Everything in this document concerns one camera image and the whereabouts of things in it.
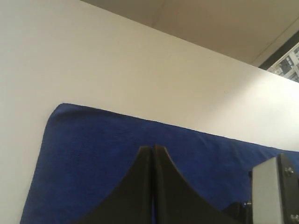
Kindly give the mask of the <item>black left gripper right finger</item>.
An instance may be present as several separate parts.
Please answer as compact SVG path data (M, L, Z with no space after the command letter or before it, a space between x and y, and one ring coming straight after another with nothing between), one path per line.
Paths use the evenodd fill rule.
M166 147L153 147L153 198L157 224L235 224L184 179Z

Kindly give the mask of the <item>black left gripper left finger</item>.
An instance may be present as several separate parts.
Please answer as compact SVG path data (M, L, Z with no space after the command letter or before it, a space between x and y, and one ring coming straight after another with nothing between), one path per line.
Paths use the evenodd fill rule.
M152 221L151 147L140 147L114 190L76 224L150 224Z

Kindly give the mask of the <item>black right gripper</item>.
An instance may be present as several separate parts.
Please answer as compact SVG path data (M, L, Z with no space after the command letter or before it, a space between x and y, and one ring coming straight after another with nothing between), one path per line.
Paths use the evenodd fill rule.
M234 220L242 224L253 224L252 202L234 202L222 210Z

